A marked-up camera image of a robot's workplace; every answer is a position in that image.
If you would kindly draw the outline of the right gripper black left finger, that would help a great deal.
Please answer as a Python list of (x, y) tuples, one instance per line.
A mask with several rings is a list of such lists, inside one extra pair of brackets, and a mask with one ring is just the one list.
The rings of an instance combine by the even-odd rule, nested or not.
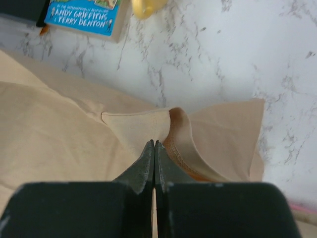
[(113, 181), (30, 182), (11, 196), (3, 238), (150, 238), (154, 143)]

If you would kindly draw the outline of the beige t shirt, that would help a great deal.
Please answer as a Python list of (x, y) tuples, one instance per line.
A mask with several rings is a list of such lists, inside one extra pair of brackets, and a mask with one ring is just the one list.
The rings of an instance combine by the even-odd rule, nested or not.
[(30, 182), (113, 181), (160, 142), (198, 182), (259, 182), (264, 100), (187, 114), (0, 53), (0, 211)]

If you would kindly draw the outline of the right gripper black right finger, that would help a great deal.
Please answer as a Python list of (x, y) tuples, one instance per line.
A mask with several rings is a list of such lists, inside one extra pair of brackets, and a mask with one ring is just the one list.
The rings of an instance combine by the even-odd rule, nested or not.
[(282, 192), (262, 182), (198, 182), (155, 144), (160, 238), (298, 238)]

